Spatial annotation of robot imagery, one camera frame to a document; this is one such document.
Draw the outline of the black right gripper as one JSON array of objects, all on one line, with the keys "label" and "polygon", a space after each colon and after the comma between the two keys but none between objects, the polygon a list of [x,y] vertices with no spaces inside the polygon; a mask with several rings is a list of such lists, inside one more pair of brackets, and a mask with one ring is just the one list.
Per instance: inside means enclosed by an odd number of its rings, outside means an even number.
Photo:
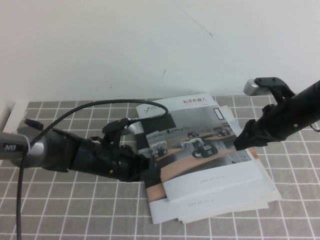
[{"label": "black right gripper", "polygon": [[262,109],[260,130],[255,119],[249,120],[234,140],[237,151],[264,147],[269,142],[281,142],[305,127],[305,100],[294,96]]}]

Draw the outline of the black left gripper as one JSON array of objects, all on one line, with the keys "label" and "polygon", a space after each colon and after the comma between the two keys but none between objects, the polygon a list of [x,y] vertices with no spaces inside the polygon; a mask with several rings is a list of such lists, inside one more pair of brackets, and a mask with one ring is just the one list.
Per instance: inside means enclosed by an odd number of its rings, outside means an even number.
[{"label": "black left gripper", "polygon": [[154,157],[137,154],[127,144],[115,145],[102,138],[98,138],[97,141],[110,155],[107,170],[110,178],[126,183],[142,181],[145,187],[161,183],[161,177],[158,175],[161,170]]}]

